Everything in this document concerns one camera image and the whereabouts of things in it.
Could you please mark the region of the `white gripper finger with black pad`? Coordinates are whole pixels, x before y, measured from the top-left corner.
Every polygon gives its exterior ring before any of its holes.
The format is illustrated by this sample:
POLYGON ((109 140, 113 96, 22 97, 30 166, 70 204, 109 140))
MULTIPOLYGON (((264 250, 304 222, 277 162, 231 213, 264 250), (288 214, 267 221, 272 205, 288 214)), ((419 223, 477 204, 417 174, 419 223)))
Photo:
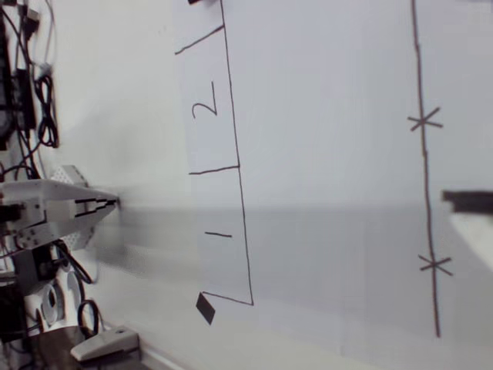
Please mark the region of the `white gripper finger with black pad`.
POLYGON ((453 214, 451 224, 469 249, 492 270, 492 215, 453 214))
POLYGON ((450 202, 455 213, 492 214, 491 191, 444 190, 442 200, 450 202))

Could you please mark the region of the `idle gripper white finger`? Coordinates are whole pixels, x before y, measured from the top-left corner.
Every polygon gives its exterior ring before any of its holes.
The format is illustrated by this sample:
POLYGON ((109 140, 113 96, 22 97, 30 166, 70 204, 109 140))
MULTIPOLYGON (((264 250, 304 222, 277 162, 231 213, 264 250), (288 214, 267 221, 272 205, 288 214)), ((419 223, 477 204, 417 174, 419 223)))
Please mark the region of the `idle gripper white finger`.
POLYGON ((116 203, 48 203, 46 235, 50 241, 97 225, 116 209, 116 203))
POLYGON ((88 187, 76 186, 55 180, 26 180, 1 183, 1 193, 5 201, 40 200, 73 200, 76 203, 86 202, 117 202, 115 194, 88 187))

